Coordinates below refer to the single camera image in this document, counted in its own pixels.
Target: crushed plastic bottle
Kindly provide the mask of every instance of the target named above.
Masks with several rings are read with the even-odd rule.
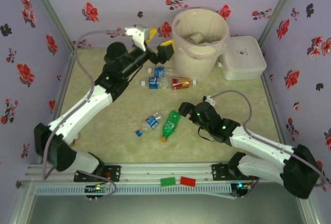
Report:
[[[138,137],[145,133],[149,133],[159,126],[160,123],[164,121],[164,116],[161,112],[156,112],[155,114],[148,117],[142,124],[141,127],[136,131]]]
[[[156,78],[150,77],[149,80],[142,80],[141,86],[147,86],[150,89],[160,89],[160,88],[172,88],[181,89],[188,88],[192,85],[196,85],[197,81],[195,79],[190,80],[189,78]]]
[[[161,141],[166,143],[168,137],[173,134],[180,120],[180,114],[172,110],[163,125]]]
[[[154,68],[149,67],[147,69],[147,72],[154,74],[154,76],[156,78],[175,77],[176,76],[176,69],[164,67],[164,66],[156,66]]]

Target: blue bottle label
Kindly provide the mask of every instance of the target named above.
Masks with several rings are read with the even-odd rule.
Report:
[[[156,128],[159,123],[157,122],[157,120],[154,118],[154,116],[150,116],[149,118],[146,119],[147,124],[149,124],[149,126],[151,127],[151,129]]]
[[[154,76],[157,77],[157,78],[164,77],[164,67],[163,66],[155,67]]]
[[[156,89],[158,86],[158,78],[151,77],[148,81],[149,88]]]

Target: blue bottle cap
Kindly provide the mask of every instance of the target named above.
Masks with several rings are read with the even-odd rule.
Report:
[[[136,131],[136,134],[138,135],[138,137],[140,137],[142,135],[141,131],[140,130],[137,130]]]

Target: green block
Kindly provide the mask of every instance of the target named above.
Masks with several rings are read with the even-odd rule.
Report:
[[[161,178],[161,187],[176,185],[176,179],[174,177]]]

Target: robotic arm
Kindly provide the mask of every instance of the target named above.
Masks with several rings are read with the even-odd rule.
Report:
[[[230,119],[221,118],[213,103],[204,101],[196,106],[183,102],[179,113],[206,130],[217,142],[241,148],[260,158],[245,153],[236,153],[229,163],[223,165],[226,173],[237,178],[242,176],[258,176],[283,185],[291,194],[306,199],[316,185],[319,175],[316,171],[294,158],[297,155],[320,170],[313,155],[303,145],[294,148],[279,144],[255,133],[246,132],[243,126]]]
[[[146,43],[151,39],[148,27],[137,25],[126,28],[126,34],[132,36],[135,48],[128,53],[123,43],[115,42],[107,48],[104,57],[106,64],[102,73],[95,81],[93,94],[88,99],[90,91],[77,102],[67,113],[52,121],[47,126],[38,124],[34,129],[36,152],[43,156],[45,146],[51,133],[57,131],[50,142],[48,162],[57,171],[81,170],[94,175],[103,174],[104,163],[91,153],[76,152],[70,144],[79,131],[102,109],[115,101],[129,85],[129,77],[143,64],[150,60],[154,64],[164,64],[173,54],[172,45],[162,44],[157,47],[158,54],[147,48]],[[72,111],[82,105],[76,112]],[[68,117],[64,124],[59,123]]]

